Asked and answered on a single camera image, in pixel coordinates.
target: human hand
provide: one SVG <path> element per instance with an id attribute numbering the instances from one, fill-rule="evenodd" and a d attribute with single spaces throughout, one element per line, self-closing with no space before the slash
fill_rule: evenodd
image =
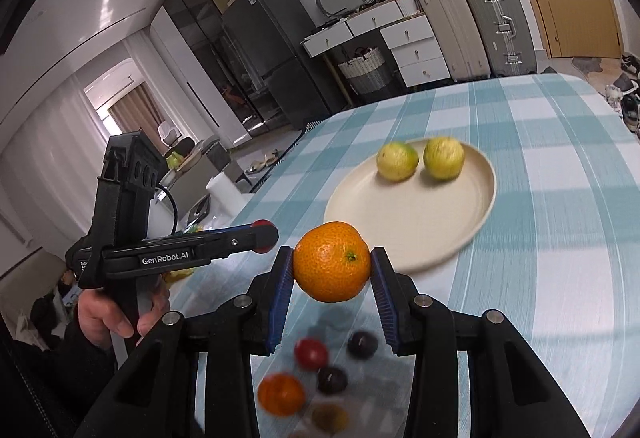
<path id="1" fill-rule="evenodd" d="M 162 279 L 151 292 L 151 310 L 138 319 L 138 333 L 145 336 L 169 311 L 169 291 Z M 120 307 L 102 290 L 83 290 L 78 299 L 78 323 L 86 339 L 103 350 L 111 347 L 110 331 L 127 339 L 133 327 Z"/>

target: dark gray refrigerator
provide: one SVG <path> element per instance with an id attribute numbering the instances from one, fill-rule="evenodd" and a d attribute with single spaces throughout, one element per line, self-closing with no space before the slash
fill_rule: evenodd
<path id="1" fill-rule="evenodd" d="M 294 128 L 344 108 L 322 58 L 310 58 L 301 45 L 315 24 L 300 0 L 236 0 L 222 21 Z"/>

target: lemon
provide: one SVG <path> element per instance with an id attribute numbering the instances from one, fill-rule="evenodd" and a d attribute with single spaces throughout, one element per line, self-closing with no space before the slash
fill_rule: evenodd
<path id="1" fill-rule="evenodd" d="M 437 180 L 458 177 L 465 163 L 465 148 L 451 137 L 429 139 L 424 149 L 424 166 Z"/>
<path id="2" fill-rule="evenodd" d="M 418 153 L 405 142 L 389 142 L 383 145 L 376 157 L 378 172 L 391 182 L 406 180 L 418 167 Z"/>

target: tablecloth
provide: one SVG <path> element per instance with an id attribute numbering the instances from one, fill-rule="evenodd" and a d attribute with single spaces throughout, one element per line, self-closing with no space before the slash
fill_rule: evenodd
<path id="1" fill-rule="evenodd" d="M 413 276 L 418 289 L 457 311 L 502 310 L 590 434 L 611 436 L 640 396 L 640 145 L 583 80 L 485 80 L 338 113 L 301 140 L 235 223 L 270 219 L 280 244 L 295 246 L 322 223 L 341 179 L 384 142 L 435 135 L 480 148 L 494 165 L 497 197 L 471 244 L 445 265 Z M 215 309 L 246 291 L 274 255 L 248 253 L 199 269 L 174 307 L 188 316 Z M 345 352 L 355 329 L 380 337 L 379 351 L 368 362 Z M 295 342 L 308 335 L 326 342 L 332 362 L 350 377 L 336 400 L 350 412 L 351 424 L 338 436 L 401 437 L 413 361 L 394 357 L 384 344 L 370 288 L 330 305 L 294 287 L 282 344 L 271 357 L 252 360 L 255 387 L 265 374 L 292 371 L 310 402 L 324 400 L 314 376 L 292 358 Z M 460 436 L 468 436 L 462 354 L 459 364 Z M 274 418 L 258 408 L 258 420 L 263 437 L 284 438 L 295 429 L 322 436 L 309 425 L 308 410 L 302 417 Z"/>

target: oval plate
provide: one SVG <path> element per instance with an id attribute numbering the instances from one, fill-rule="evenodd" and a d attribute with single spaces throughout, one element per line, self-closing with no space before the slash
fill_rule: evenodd
<path id="1" fill-rule="evenodd" d="M 439 182 L 424 168 L 426 143 L 427 139 L 409 142 L 420 163 L 408 180 L 391 183 L 382 178 L 373 155 L 342 179 L 324 210 L 325 222 L 347 222 L 370 249 L 385 247 L 397 272 L 419 271 L 455 255 L 494 206 L 495 171 L 484 154 L 462 143 L 462 173 Z"/>

